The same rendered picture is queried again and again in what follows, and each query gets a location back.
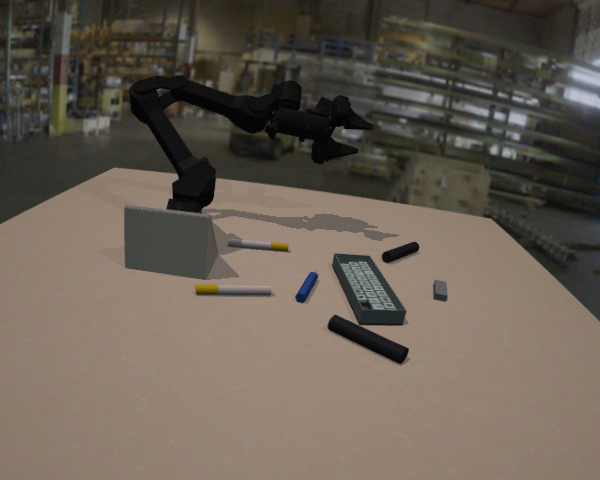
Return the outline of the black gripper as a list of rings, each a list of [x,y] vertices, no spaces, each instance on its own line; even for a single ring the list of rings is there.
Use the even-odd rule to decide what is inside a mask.
[[[358,152],[358,149],[338,143],[331,138],[336,126],[341,127],[344,125],[343,129],[374,129],[371,123],[353,112],[348,97],[342,95],[334,98],[330,119],[329,117],[311,114],[311,109],[306,109],[305,112],[301,111],[301,113],[300,127],[295,137],[299,137],[299,141],[302,142],[305,139],[314,140],[311,159],[319,164]]]

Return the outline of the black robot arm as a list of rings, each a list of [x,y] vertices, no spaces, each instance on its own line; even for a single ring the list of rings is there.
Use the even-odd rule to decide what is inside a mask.
[[[156,89],[170,91],[158,95]],[[296,136],[301,122],[299,83],[292,80],[274,84],[272,93],[254,97],[233,96],[189,81],[182,76],[153,76],[132,84],[129,90],[132,113],[147,124],[177,171],[179,179],[172,183],[173,199],[166,209],[200,213],[211,204],[215,191],[215,168],[207,157],[195,158],[164,114],[163,109],[175,102],[192,105],[226,116],[242,130],[255,134],[265,132],[274,140],[277,132]],[[273,114],[272,112],[275,111]]]

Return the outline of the blue stylus with grey tip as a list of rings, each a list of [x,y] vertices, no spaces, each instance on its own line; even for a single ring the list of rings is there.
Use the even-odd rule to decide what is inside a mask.
[[[303,303],[308,298],[312,288],[314,287],[318,279],[317,271],[318,270],[315,270],[315,272],[311,272],[306,278],[305,282],[303,283],[302,287],[300,288],[299,292],[295,297],[297,302]]]

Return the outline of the white and yellow cylinder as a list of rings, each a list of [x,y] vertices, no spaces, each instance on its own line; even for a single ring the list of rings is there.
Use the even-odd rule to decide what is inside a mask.
[[[228,241],[228,247],[261,249],[261,250],[273,250],[273,251],[286,251],[286,252],[288,252],[289,244],[286,244],[286,243],[274,243],[274,242],[262,242],[262,241],[250,241],[250,240],[239,240],[239,239],[229,239],[229,241]]]
[[[195,285],[195,292],[209,295],[271,295],[271,286]]]

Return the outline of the grey letter keyboard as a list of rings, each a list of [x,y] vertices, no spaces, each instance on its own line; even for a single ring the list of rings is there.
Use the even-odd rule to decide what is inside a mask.
[[[358,325],[404,324],[407,309],[369,255],[334,253],[332,267]]]

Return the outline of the black cylinder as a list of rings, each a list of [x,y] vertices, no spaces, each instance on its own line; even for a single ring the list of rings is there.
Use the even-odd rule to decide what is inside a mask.
[[[402,364],[409,353],[409,348],[388,340],[381,335],[362,328],[357,324],[339,316],[332,316],[327,325],[328,330],[346,337],[354,343],[358,343],[368,350]]]
[[[386,251],[382,255],[383,262],[388,264],[419,251],[419,245],[412,242],[401,247]]]

